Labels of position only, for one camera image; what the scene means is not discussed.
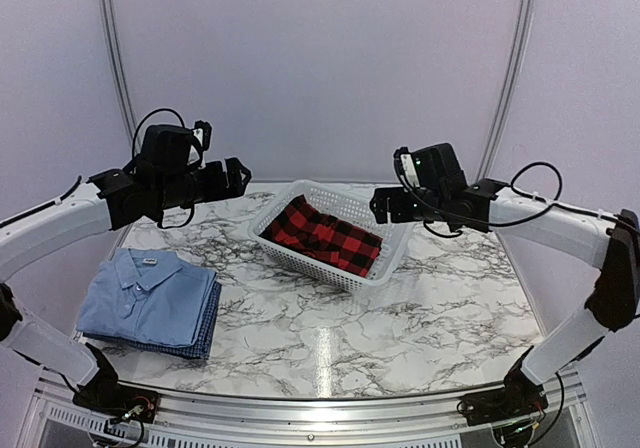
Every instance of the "shirt collar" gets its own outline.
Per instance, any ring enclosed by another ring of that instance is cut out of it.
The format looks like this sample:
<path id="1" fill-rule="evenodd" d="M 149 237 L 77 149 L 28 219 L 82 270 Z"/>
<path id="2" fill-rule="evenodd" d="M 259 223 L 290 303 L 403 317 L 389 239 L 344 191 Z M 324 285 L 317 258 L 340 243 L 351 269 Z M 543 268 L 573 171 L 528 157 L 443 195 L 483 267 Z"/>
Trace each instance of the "shirt collar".
<path id="1" fill-rule="evenodd" d="M 156 265 L 141 275 L 134 259 L 153 258 Z M 165 281 L 182 268 L 178 255 L 172 251 L 144 251 L 134 249 L 118 249 L 114 256 L 114 266 L 120 287 L 125 290 L 136 283 L 145 291 L 149 291 Z"/>

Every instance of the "robotic arm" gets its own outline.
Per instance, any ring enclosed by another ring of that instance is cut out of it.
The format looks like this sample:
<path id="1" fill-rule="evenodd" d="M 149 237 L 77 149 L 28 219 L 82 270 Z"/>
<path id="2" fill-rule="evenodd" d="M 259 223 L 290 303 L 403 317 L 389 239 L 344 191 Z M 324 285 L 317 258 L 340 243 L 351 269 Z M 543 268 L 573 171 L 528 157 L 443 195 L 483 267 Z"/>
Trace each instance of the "robotic arm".
<path id="1" fill-rule="evenodd" d="M 251 172 L 237 158 L 205 163 L 212 127 L 173 125 L 147 129 L 138 155 L 123 169 L 108 170 L 64 195 L 0 222 L 0 344 L 43 364 L 75 383 L 74 403 L 112 413 L 135 406 L 137 396 L 157 394 L 118 383 L 95 347 L 70 340 L 31 313 L 5 284 L 30 263 L 91 235 L 115 231 L 147 217 L 164 228 L 164 210 L 242 196 Z M 144 421 L 152 421 L 153 410 Z"/>
<path id="2" fill-rule="evenodd" d="M 509 234 L 568 253 L 601 271 L 585 303 L 516 362 L 504 388 L 465 395 L 460 405 L 469 425 L 535 413 L 536 405 L 546 408 L 542 384 L 636 316 L 637 216 L 628 210 L 614 215 L 559 203 L 561 189 L 554 200 L 523 193 L 513 185 L 524 170 L 510 184 L 482 179 L 469 186 L 449 144 L 413 153 L 401 148 L 394 168 L 402 186 L 377 189 L 370 203 L 378 223 L 422 221 L 428 226 L 444 221 L 455 232 L 446 237 L 456 236 L 461 227 Z"/>

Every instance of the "marble tabletop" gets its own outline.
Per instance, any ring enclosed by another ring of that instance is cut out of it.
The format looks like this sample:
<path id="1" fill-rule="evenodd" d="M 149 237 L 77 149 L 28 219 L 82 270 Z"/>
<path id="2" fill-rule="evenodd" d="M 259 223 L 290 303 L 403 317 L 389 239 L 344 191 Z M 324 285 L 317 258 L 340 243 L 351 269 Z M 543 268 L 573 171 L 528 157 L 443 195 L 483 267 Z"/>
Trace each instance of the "marble tabletop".
<path id="1" fill-rule="evenodd" d="M 284 187 L 252 183 L 242 198 L 198 206 L 185 228 L 133 226 L 124 247 L 176 251 L 215 269 L 223 288 L 208 360 L 98 343 L 121 379 L 257 397 L 403 395 L 500 380 L 539 340 L 492 234 L 469 230 L 441 239 L 416 224 L 388 286 L 373 296 L 279 266 L 248 238 L 247 227 Z M 373 185 L 344 188 L 367 198 L 373 192 Z M 184 216 L 171 212 L 166 224 Z"/>

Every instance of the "red and black plaid shirt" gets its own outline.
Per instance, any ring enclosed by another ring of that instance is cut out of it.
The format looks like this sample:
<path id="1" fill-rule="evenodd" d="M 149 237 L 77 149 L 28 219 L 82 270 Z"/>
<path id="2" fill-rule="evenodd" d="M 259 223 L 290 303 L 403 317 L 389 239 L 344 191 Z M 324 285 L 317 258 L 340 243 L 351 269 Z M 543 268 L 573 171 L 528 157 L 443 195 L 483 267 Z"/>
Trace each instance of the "red and black plaid shirt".
<path id="1" fill-rule="evenodd" d="M 318 212 L 304 195 L 291 200 L 261 236 L 362 277 L 367 276 L 382 245 L 382 238 Z"/>

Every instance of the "basket rim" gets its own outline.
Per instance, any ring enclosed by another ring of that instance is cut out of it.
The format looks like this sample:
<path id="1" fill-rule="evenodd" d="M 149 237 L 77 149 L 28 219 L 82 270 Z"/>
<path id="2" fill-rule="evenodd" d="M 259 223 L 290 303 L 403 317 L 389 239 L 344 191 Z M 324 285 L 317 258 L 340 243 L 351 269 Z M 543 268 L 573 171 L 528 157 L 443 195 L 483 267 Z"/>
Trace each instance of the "basket rim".
<path id="1" fill-rule="evenodd" d="M 280 197 L 279 195 L 280 194 L 284 194 L 284 193 L 288 193 L 289 191 L 291 191 L 295 187 L 301 186 L 301 185 L 307 185 L 307 186 L 310 185 L 310 186 L 316 187 L 318 189 L 321 189 L 321 190 L 329 192 L 329 193 L 334 193 L 334 194 L 337 194 L 337 195 L 345 196 L 346 198 L 350 198 L 352 200 L 361 201 L 363 203 L 368 204 L 368 200 L 366 198 L 364 198 L 363 196 L 353 195 L 351 193 L 346 193 L 346 192 L 344 192 L 342 190 L 332 189 L 331 187 L 327 187 L 326 185 L 323 185 L 321 183 L 318 183 L 318 182 L 312 181 L 312 180 L 306 180 L 306 179 L 296 180 L 296 181 L 293 181 L 293 182 L 287 184 L 280 192 L 278 192 L 276 194 L 276 196 L 273 198 L 273 200 L 271 200 L 269 203 L 267 203 L 262 208 L 262 210 L 260 210 L 260 212 L 251 220 L 251 222 L 249 223 L 249 226 L 247 227 L 249 238 L 252 239 L 253 241 L 257 242 L 258 244 L 270 247 L 270 248 L 274 249 L 275 251 L 280 251 L 280 252 L 283 252 L 285 254 L 289 254 L 290 253 L 290 254 L 294 254 L 294 255 L 297 255 L 299 257 L 302 257 L 302 258 L 304 258 L 304 260 L 303 260 L 304 263 L 308 263 L 308 264 L 310 264 L 312 266 L 315 266 L 316 268 L 329 271 L 330 273 L 333 273 L 333 274 L 335 274 L 337 276 L 341 276 L 341 277 L 347 278 L 348 280 L 351 280 L 351 281 L 356 282 L 356 283 L 360 283 L 362 285 L 375 287 L 375 286 L 382 285 L 382 284 L 386 283 L 387 281 L 389 281 L 389 279 L 391 278 L 391 275 L 393 274 L 393 272 L 397 268 L 397 263 L 399 261 L 399 260 L 394 260 L 393 258 L 395 258 L 395 257 L 401 258 L 402 255 L 404 254 L 404 251 L 406 250 L 406 244 L 408 242 L 409 237 L 411 236 L 411 230 L 409 230 L 409 225 L 396 225 L 396 226 L 393 227 L 394 230 L 397 230 L 398 232 L 401 233 L 400 243 L 398 245 L 398 248 L 401 248 L 401 249 L 398 249 L 396 251 L 396 253 L 394 253 L 393 256 L 392 256 L 392 264 L 391 265 L 395 265 L 395 266 L 393 266 L 393 269 L 390 269 L 391 265 L 388 266 L 387 269 L 385 270 L 384 274 L 382 274 L 382 276 L 380 276 L 379 278 L 373 278 L 373 279 L 364 278 L 362 276 L 354 275 L 353 273 L 349 273 L 347 271 L 341 270 L 340 268 L 336 268 L 334 266 L 331 266 L 328 263 L 323 263 L 323 262 L 315 260 L 315 259 L 313 259 L 311 257 L 301 255 L 297 251 L 291 250 L 290 248 L 287 248 L 287 247 L 278 245 L 277 243 L 274 243 L 272 241 L 266 240 L 266 239 L 262 238 L 259 234 L 256 233 L 256 230 L 258 228 L 259 223 L 261 223 L 266 218 L 267 214 L 269 214 L 273 210 L 273 208 L 275 208 L 275 206 L 282 201 L 283 197 Z"/>

